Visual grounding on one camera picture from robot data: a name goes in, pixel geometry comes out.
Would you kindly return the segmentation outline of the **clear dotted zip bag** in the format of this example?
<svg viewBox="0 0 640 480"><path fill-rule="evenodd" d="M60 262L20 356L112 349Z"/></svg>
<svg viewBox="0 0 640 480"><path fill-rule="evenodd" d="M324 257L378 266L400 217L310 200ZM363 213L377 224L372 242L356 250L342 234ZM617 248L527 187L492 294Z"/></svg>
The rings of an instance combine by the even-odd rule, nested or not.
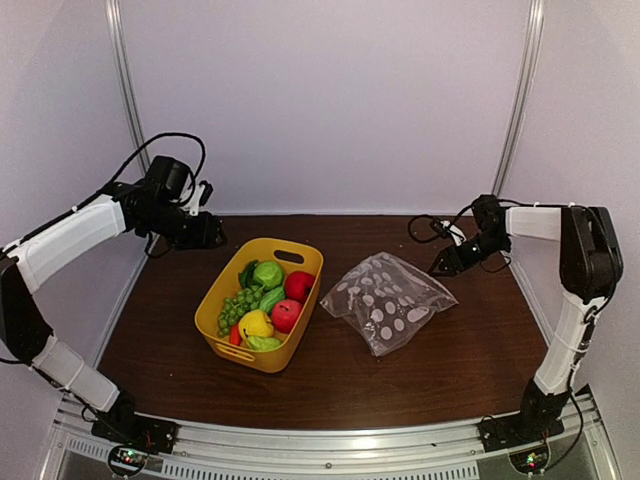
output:
<svg viewBox="0 0 640 480"><path fill-rule="evenodd" d="M457 304L439 281L387 252L361 261L320 301L362 336L375 357L402 348L434 315Z"/></svg>

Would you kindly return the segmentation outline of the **green toy grapes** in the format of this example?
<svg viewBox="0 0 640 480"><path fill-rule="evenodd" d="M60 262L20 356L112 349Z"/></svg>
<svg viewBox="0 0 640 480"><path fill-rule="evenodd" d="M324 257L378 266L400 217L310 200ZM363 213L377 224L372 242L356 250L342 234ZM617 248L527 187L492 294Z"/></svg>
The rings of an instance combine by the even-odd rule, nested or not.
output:
<svg viewBox="0 0 640 480"><path fill-rule="evenodd" d="M228 336L231 329L239 323L246 313L258 308L263 296L263 288L254 285L240 290L232 297L225 298L217 317L218 336Z"/></svg>

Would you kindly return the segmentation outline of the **yellow plastic basket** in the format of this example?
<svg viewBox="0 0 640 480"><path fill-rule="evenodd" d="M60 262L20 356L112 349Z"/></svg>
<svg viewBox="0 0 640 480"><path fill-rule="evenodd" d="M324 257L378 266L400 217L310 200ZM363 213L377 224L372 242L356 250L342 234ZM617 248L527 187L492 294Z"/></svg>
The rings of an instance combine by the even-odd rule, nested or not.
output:
<svg viewBox="0 0 640 480"><path fill-rule="evenodd" d="M229 361L276 373L295 353L318 299L324 257L273 238L246 242L200 303L195 325Z"/></svg>

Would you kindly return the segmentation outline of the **yellow toy apple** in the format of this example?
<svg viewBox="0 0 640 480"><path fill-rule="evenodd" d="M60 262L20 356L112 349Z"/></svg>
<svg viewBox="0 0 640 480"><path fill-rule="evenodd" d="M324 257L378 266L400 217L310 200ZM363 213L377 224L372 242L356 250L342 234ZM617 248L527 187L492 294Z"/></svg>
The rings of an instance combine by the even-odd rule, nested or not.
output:
<svg viewBox="0 0 640 480"><path fill-rule="evenodd" d="M270 317L259 309L246 313L238 322L238 327L243 340L250 335L263 337L274 335L274 326Z"/></svg>

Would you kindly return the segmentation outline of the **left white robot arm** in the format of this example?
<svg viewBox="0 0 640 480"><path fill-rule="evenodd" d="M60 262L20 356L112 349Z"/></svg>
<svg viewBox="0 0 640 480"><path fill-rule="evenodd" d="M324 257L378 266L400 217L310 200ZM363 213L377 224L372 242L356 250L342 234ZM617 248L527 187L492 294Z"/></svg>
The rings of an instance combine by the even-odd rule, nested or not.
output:
<svg viewBox="0 0 640 480"><path fill-rule="evenodd" d="M220 220L204 206L213 192L184 163L157 156L133 184L107 182L89 199L1 251L1 340L18 364L32 368L94 411L123 444L144 424L115 383L89 366L44 320L33 295L94 247L124 233L160 236L173 250L225 245Z"/></svg>

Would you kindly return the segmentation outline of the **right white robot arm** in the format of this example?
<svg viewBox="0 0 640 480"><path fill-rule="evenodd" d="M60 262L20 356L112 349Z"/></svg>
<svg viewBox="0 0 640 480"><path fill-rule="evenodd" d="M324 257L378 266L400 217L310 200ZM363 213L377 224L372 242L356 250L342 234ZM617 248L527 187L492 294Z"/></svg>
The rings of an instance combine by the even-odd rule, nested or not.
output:
<svg viewBox="0 0 640 480"><path fill-rule="evenodd" d="M589 350L599 316L623 274L618 239L604 207L526 204L481 195L466 209L478 229L470 238L455 221L431 218L429 226L435 237L452 243L436 256L430 275L461 274L495 253L510 252L514 238L559 245L560 318L512 423L517 438L530 442L559 418L571 397L574 377Z"/></svg>

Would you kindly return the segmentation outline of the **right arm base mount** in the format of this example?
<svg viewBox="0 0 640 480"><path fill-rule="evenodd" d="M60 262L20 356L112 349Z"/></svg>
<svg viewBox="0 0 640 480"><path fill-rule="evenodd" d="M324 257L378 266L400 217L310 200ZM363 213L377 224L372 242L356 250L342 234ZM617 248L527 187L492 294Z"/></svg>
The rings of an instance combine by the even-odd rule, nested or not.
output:
<svg viewBox="0 0 640 480"><path fill-rule="evenodd" d="M515 448L563 433L560 416L569 399L569 390L560 394L544 394L531 379L516 413L504 417L487 415L477 423L484 450L493 452Z"/></svg>

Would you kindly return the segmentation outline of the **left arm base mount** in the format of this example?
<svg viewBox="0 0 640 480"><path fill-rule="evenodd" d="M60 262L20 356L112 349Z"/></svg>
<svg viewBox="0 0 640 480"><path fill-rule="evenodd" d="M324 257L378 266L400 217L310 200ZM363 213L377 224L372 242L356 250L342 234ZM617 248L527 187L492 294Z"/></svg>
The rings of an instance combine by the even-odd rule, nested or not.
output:
<svg viewBox="0 0 640 480"><path fill-rule="evenodd" d="M95 420L93 436L132 446L151 454L171 454L176 442L178 425L169 420L141 415L136 412L133 396L120 391L107 411L90 407Z"/></svg>

